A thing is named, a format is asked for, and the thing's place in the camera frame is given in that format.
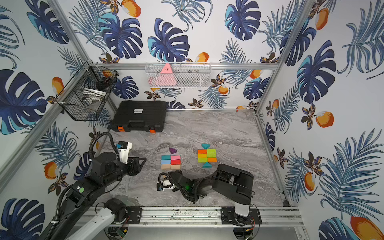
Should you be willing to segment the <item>light blue block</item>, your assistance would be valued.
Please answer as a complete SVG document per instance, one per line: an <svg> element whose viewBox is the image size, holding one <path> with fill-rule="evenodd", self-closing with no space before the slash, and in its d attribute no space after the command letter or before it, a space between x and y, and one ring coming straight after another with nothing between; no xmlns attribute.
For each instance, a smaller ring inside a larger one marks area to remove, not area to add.
<svg viewBox="0 0 384 240"><path fill-rule="evenodd" d="M170 165L171 160L161 160L161 165Z"/></svg>

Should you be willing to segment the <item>purple triangle block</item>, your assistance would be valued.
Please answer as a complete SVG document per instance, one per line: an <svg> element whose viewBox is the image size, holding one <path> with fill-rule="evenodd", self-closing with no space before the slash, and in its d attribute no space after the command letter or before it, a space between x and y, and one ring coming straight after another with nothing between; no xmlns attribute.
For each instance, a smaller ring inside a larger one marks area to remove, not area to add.
<svg viewBox="0 0 384 240"><path fill-rule="evenodd" d="M171 154L176 154L178 151L174 148L169 148Z"/></svg>

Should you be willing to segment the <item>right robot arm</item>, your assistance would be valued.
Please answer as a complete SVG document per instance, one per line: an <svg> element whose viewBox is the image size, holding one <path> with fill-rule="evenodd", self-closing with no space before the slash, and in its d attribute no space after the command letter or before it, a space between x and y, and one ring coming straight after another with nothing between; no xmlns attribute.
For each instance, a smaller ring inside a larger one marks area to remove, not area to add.
<svg viewBox="0 0 384 240"><path fill-rule="evenodd" d="M260 216L253 217L251 213L251 200L255 194L253 183L254 175L250 172L219 164L216 171L201 179L188 179L180 170L160 173L157 191L179 191L186 200L194 204L216 192L234 202L233 207L222 207L222 223L244 227L261 223Z"/></svg>

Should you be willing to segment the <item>black tool case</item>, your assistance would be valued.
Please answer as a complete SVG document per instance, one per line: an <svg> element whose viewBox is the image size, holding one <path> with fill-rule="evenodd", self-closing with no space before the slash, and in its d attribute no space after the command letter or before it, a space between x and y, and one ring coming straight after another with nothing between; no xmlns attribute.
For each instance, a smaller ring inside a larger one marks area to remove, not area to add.
<svg viewBox="0 0 384 240"><path fill-rule="evenodd" d="M167 103L164 101L122 101L108 129L115 132L164 130Z"/></svg>

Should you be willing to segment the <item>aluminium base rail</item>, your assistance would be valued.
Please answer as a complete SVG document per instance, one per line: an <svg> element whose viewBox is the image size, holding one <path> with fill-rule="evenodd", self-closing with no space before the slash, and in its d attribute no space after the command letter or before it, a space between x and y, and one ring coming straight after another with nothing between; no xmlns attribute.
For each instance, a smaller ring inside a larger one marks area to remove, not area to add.
<svg viewBox="0 0 384 240"><path fill-rule="evenodd" d="M129 213L126 227L232 227L233 207L142 207ZM257 227L303 227L294 207L251 207Z"/></svg>

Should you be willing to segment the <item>small teal block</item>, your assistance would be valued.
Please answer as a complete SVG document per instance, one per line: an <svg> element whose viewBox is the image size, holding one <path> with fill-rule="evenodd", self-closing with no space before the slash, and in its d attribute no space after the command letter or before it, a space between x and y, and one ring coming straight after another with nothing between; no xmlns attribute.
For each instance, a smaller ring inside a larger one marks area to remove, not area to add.
<svg viewBox="0 0 384 240"><path fill-rule="evenodd" d="M210 163L204 163L203 164L203 168L204 169L209 169L209 168L212 168L212 165Z"/></svg>

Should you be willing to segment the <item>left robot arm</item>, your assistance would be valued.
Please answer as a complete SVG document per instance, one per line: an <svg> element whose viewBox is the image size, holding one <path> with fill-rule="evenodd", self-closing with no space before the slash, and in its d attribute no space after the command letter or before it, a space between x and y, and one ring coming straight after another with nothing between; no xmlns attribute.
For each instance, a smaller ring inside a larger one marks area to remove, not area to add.
<svg viewBox="0 0 384 240"><path fill-rule="evenodd" d="M113 151L95 156L93 148L103 136L109 137ZM147 159L121 158L119 155L121 150L115 146L113 136L109 132L101 133L91 140L89 146L90 174L77 180L60 194L55 215L39 236L40 240L66 239L81 217L99 197L106 193L106 187L121 181L125 176L134 177L141 172Z"/></svg>

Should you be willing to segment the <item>red block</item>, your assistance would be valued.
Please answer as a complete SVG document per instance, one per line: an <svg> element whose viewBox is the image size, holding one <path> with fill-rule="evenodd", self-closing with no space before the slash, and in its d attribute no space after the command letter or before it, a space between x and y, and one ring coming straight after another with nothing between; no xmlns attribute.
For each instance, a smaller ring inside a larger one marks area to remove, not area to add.
<svg viewBox="0 0 384 240"><path fill-rule="evenodd" d="M181 165L181 160L171 160L171 165Z"/></svg>

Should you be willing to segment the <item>pink triangle sign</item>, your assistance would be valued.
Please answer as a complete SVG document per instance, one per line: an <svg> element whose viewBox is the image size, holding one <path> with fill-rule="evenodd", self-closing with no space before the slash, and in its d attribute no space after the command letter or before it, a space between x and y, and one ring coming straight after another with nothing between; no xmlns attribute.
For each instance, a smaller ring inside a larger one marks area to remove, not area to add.
<svg viewBox="0 0 384 240"><path fill-rule="evenodd" d="M161 72L156 76L156 85L157 86L175 86L177 80L175 78L172 66L169 63L166 63L162 68Z"/></svg>

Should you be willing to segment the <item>pink block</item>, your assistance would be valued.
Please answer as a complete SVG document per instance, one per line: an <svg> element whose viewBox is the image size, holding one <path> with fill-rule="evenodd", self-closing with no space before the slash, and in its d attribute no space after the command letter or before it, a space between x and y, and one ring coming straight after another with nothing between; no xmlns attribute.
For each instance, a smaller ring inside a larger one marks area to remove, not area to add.
<svg viewBox="0 0 384 240"><path fill-rule="evenodd" d="M180 159L181 159L180 155L171 156L171 160L180 160Z"/></svg>

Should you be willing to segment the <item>natural wood block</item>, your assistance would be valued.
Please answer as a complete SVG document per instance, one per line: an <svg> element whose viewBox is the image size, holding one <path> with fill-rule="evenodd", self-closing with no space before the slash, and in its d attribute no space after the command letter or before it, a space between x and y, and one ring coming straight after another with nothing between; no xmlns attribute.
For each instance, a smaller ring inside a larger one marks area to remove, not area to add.
<svg viewBox="0 0 384 240"><path fill-rule="evenodd" d="M161 165L162 170L170 170L171 169L171 164L166 164L166 165Z"/></svg>
<svg viewBox="0 0 384 240"><path fill-rule="evenodd" d="M171 170L180 170L181 165L171 165Z"/></svg>

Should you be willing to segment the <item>lime green block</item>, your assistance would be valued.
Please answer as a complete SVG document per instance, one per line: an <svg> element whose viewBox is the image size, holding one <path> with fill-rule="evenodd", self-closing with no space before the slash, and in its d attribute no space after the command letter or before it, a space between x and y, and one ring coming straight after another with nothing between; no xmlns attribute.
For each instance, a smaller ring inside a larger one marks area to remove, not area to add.
<svg viewBox="0 0 384 240"><path fill-rule="evenodd" d="M216 158L217 154L216 153L207 153L208 158Z"/></svg>
<svg viewBox="0 0 384 240"><path fill-rule="evenodd" d="M198 158L198 162L199 163L207 163L208 162L208 158Z"/></svg>

